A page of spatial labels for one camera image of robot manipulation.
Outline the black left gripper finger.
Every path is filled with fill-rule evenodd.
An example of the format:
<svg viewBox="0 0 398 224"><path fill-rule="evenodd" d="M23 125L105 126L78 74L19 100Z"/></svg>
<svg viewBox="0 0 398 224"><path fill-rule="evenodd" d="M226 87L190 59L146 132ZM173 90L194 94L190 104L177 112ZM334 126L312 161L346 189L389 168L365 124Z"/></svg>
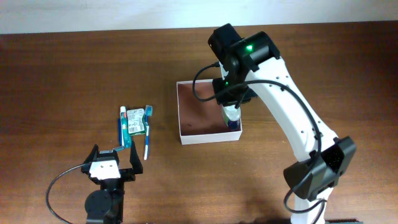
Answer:
<svg viewBox="0 0 398 224"><path fill-rule="evenodd" d="M84 164L89 164L91 162L93 162L98 155L98 151L99 151L99 147L97 144L95 144L91 150L91 152L89 153L89 155L87 156L87 158L84 160Z"/></svg>
<svg viewBox="0 0 398 224"><path fill-rule="evenodd" d="M131 143L130 160L129 161L130 161L130 163L132 165L132 169L133 169L133 172L135 174L142 174L143 173L143 166L142 166L142 163L141 163L140 158L138 156L134 141L132 141L132 143Z"/></svg>

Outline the clear pump soap bottle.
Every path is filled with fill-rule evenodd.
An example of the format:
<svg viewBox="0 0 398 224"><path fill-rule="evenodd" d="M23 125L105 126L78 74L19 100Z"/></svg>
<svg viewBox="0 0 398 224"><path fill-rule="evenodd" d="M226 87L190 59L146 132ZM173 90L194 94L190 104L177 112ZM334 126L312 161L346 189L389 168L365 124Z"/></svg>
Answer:
<svg viewBox="0 0 398 224"><path fill-rule="evenodd" d="M237 131L241 125L241 109L236 108L235 105L222 106L221 112L223 120L228 129Z"/></svg>

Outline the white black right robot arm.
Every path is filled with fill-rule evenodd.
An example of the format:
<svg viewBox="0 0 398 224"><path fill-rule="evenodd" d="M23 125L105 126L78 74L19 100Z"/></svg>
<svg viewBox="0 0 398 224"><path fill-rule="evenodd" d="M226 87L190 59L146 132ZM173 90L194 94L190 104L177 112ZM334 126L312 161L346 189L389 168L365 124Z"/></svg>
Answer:
<svg viewBox="0 0 398 224"><path fill-rule="evenodd" d="M226 24L213 31L208 45L222 74L213 80L213 99L224 110L237 111L258 96L289 140L297 160L283 171L291 223L325 223L328 198L356 152L354 141L339 138L316 114L265 32L242 38ZM288 206L291 196L294 207Z"/></svg>

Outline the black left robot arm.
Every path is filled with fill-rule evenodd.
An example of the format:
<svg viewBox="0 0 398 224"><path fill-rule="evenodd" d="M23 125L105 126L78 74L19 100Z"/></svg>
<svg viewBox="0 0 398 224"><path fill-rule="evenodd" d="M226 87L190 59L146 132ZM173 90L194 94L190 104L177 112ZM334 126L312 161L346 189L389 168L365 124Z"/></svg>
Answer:
<svg viewBox="0 0 398 224"><path fill-rule="evenodd" d="M131 144L130 168L119 168L118 152L114 149L100 151L97 145L84 160L81 172L99 189L90 193L85 200L87 223L122 223L124 206L124 185L133 182L137 174L143 173L143 166L136 151L135 144Z"/></svg>

